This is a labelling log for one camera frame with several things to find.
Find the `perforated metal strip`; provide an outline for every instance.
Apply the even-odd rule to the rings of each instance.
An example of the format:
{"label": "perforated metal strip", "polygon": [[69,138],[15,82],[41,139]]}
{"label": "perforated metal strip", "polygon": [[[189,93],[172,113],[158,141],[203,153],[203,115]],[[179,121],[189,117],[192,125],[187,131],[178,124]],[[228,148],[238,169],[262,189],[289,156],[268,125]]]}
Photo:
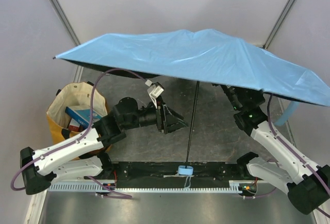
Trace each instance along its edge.
{"label": "perforated metal strip", "polygon": [[[239,183],[229,183],[226,188],[118,188],[117,192],[141,193],[242,193],[238,190]],[[107,192],[94,182],[58,182],[48,189],[50,192]]]}

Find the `black bar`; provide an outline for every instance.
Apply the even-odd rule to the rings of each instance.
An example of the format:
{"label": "black bar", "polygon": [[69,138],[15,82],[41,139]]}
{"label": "black bar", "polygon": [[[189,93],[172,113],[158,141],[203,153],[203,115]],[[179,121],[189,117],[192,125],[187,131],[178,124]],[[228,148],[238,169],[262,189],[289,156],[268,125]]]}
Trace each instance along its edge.
{"label": "black bar", "polygon": [[186,163],[188,162],[188,159],[189,159],[191,137],[192,137],[192,130],[194,128],[195,113],[196,113],[196,106],[197,106],[197,97],[198,97],[198,91],[199,91],[199,89],[200,89],[200,81],[197,81],[196,82],[196,90],[195,90],[195,98],[194,98],[194,106],[192,108],[192,117],[191,117],[191,124],[190,124],[190,132],[189,132],[189,140],[188,140]]}

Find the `white wall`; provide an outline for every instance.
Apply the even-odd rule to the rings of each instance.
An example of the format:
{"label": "white wall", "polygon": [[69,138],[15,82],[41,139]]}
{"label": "white wall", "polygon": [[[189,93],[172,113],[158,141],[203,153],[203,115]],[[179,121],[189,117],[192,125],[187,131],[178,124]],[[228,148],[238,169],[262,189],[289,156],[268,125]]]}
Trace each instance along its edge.
{"label": "white wall", "polygon": [[59,0],[81,42],[108,32],[213,28],[263,45],[287,0]]}
{"label": "white wall", "polygon": [[[269,49],[330,85],[329,0],[297,0]],[[320,165],[330,165],[330,108],[300,104],[289,124],[297,147]]]}
{"label": "white wall", "polygon": [[[74,44],[48,0],[0,0],[0,217],[23,223],[30,200],[13,192],[20,150],[51,143],[46,110],[75,67],[52,60]],[[16,186],[23,186],[22,179]]]}

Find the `shiny metal surface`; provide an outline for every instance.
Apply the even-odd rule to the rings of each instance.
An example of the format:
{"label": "shiny metal surface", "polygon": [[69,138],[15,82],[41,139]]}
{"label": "shiny metal surface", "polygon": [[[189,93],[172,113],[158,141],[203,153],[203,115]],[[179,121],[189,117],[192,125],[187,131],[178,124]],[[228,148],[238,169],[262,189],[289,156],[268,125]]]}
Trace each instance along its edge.
{"label": "shiny metal surface", "polygon": [[[270,191],[259,184],[259,192]],[[133,200],[101,199],[92,193],[48,192],[39,224],[235,223],[310,224],[286,195],[242,200],[228,194],[132,193]]]}

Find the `umbrella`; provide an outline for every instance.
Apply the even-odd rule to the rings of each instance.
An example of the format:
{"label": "umbrella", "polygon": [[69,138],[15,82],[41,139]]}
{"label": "umbrella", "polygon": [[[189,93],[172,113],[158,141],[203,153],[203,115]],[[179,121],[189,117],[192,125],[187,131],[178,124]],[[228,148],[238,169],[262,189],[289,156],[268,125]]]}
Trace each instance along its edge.
{"label": "umbrella", "polygon": [[330,106],[330,88],[313,71],[214,29],[108,33],[55,58],[102,72],[124,68],[146,78],[164,75],[231,85]]}

